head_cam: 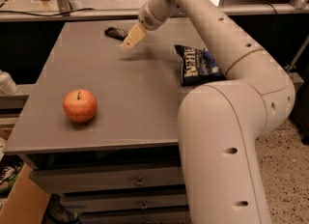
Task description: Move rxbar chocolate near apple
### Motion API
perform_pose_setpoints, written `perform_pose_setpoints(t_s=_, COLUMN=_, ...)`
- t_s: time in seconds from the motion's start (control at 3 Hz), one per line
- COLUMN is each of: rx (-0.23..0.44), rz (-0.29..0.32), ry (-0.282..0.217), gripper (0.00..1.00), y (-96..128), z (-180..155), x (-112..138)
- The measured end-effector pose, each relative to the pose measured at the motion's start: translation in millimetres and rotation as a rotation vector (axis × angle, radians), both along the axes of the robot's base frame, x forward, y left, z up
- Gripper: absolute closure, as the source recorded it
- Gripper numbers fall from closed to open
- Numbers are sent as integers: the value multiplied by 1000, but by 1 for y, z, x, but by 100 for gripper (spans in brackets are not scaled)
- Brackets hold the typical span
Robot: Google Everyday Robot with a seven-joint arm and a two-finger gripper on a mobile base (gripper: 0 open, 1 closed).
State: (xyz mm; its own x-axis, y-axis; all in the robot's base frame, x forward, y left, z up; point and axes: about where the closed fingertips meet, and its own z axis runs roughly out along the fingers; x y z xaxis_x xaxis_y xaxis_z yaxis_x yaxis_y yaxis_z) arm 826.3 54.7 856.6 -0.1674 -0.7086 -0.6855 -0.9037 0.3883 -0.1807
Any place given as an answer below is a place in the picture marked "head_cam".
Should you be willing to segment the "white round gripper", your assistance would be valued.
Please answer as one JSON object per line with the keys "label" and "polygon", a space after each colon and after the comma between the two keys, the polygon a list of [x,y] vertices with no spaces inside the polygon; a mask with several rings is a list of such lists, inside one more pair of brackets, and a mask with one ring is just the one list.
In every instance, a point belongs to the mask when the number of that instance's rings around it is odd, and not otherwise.
{"label": "white round gripper", "polygon": [[147,30],[156,30],[168,18],[180,11],[181,8],[171,0],[147,0],[138,13],[141,24],[135,24],[129,30],[121,45],[122,50],[131,50],[146,37]]}

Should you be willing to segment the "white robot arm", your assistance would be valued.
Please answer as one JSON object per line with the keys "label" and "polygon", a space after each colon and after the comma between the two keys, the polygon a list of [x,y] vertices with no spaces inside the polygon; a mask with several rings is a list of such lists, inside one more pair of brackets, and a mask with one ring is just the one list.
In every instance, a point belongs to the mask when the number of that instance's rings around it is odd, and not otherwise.
{"label": "white robot arm", "polygon": [[295,103],[281,66],[210,0],[148,0],[124,49],[183,11],[226,78],[194,88],[178,113],[178,140],[192,224],[271,224],[256,156],[258,137]]}

